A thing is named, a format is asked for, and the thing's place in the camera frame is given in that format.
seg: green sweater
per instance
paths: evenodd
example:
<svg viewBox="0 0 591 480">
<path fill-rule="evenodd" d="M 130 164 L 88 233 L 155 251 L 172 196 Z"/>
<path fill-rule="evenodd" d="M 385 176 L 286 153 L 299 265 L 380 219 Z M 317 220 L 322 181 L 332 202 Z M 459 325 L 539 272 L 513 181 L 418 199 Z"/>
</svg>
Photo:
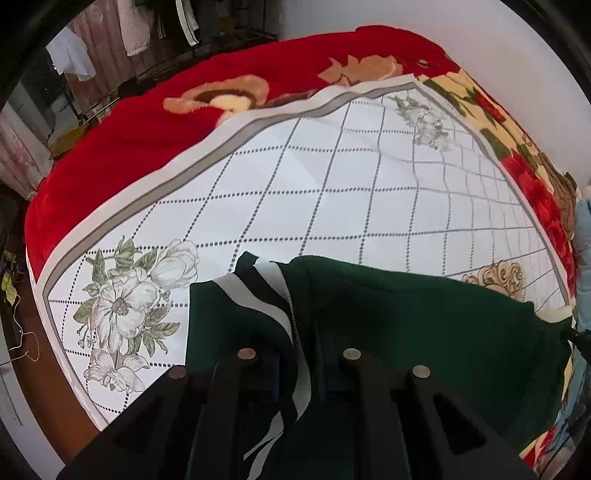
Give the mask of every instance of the green sweater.
<svg viewBox="0 0 591 480">
<path fill-rule="evenodd" d="M 570 318 L 546 323 L 532 303 L 446 278 L 322 257 L 256 260 L 243 254 L 235 273 L 191 285 L 186 356 L 195 371 L 247 346 L 280 353 L 292 410 L 283 415 L 296 421 L 283 432 L 276 411 L 251 413 L 250 478 L 354 478 L 351 406 L 316 391 L 318 329 L 337 351 L 364 350 L 403 371 L 427 365 L 517 453 L 556 419 Z"/>
</svg>

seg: checkered sheet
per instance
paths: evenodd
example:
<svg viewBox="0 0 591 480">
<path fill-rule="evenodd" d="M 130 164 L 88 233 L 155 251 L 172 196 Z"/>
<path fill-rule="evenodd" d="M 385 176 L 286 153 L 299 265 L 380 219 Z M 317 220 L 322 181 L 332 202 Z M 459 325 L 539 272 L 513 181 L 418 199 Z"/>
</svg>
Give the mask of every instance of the checkered sheet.
<svg viewBox="0 0 591 480">
<path fill-rule="evenodd" d="M 416 104 L 434 115 L 440 142 L 428 143 L 405 110 Z M 500 169 L 446 108 L 410 89 L 271 125 L 78 258 L 50 291 L 49 305 L 67 358 L 104 418 L 112 421 L 141 389 L 120 391 L 85 376 L 97 334 L 85 333 L 74 314 L 89 299 L 83 288 L 92 283 L 94 266 L 87 259 L 100 250 L 105 270 L 114 268 L 109 257 L 122 238 L 132 241 L 135 260 L 156 249 L 156 264 L 171 243 L 189 242 L 199 256 L 195 281 L 233 271 L 245 251 L 281 262 L 322 255 L 460 281 L 507 261 L 521 266 L 524 300 L 537 310 L 563 306 L 538 229 Z M 155 308 L 165 304 L 164 320 L 179 325 L 159 337 L 165 348 L 140 344 L 137 355 L 146 363 L 135 373 L 145 388 L 184 363 L 188 286 L 160 288 Z"/>
</svg>

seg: white towel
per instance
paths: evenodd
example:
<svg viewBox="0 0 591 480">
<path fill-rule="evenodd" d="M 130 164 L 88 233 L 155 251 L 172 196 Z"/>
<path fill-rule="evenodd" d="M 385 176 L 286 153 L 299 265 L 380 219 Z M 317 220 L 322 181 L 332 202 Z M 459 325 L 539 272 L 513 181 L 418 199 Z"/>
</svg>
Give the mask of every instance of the white towel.
<svg viewBox="0 0 591 480">
<path fill-rule="evenodd" d="M 69 28 L 64 28 L 46 47 L 57 73 L 75 73 L 81 81 L 96 75 L 86 44 Z"/>
<path fill-rule="evenodd" d="M 117 9 L 121 24 L 121 37 L 123 37 L 127 56 L 132 57 L 142 53 L 150 43 L 152 13 L 145 5 L 136 7 L 134 0 L 117 0 Z"/>
</svg>

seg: white wall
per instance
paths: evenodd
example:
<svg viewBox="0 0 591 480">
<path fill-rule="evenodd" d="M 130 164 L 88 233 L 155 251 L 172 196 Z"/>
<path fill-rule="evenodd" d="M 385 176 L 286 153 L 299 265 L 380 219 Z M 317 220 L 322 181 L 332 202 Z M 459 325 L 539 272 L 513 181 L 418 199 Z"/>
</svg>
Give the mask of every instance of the white wall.
<svg viewBox="0 0 591 480">
<path fill-rule="evenodd" d="M 442 46 L 580 186 L 591 177 L 591 105 L 542 38 L 500 0 L 280 0 L 281 38 L 382 24 Z"/>
</svg>

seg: yellow leaf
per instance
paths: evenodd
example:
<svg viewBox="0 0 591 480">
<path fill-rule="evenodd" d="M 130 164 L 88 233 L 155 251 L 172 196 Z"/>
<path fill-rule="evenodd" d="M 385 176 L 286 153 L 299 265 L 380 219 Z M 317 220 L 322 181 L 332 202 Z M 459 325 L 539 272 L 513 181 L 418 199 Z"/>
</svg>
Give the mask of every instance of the yellow leaf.
<svg viewBox="0 0 591 480">
<path fill-rule="evenodd" d="M 10 305 L 14 305 L 14 302 L 17 300 L 17 289 L 12 285 L 12 280 L 10 278 L 8 279 L 8 285 L 6 288 L 6 299 Z"/>
<path fill-rule="evenodd" d="M 0 286 L 0 288 L 3 291 L 6 291 L 6 288 L 8 286 L 8 282 L 10 282 L 10 272 L 6 271 L 6 272 L 4 272 L 4 276 L 2 278 L 2 285 Z"/>
<path fill-rule="evenodd" d="M 4 251 L 4 256 L 7 258 L 7 260 L 10 263 L 14 262 L 14 259 L 17 257 L 16 254 L 13 254 L 12 252 L 9 252 L 8 250 Z"/>
</svg>

